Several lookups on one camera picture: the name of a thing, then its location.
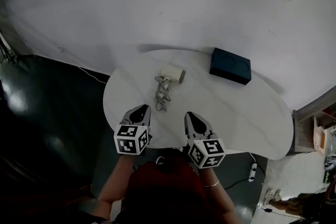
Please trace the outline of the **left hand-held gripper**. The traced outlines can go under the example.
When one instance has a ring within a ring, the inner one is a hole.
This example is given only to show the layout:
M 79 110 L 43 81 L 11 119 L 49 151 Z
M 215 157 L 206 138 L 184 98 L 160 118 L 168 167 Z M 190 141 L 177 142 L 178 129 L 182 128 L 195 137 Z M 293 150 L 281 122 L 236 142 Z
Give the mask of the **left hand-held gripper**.
M 114 131 L 116 150 L 121 155 L 141 155 L 149 145 L 151 107 L 139 105 L 129 110 Z

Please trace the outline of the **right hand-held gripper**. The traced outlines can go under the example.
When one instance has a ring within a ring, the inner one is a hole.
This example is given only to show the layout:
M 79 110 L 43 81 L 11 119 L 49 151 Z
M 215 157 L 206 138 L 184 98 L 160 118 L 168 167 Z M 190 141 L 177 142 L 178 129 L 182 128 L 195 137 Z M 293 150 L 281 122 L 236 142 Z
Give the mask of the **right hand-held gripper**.
M 197 168 L 219 166 L 226 156 L 226 148 L 223 140 L 214 133 L 210 123 L 197 113 L 187 112 L 184 126 L 188 138 L 188 156 Z

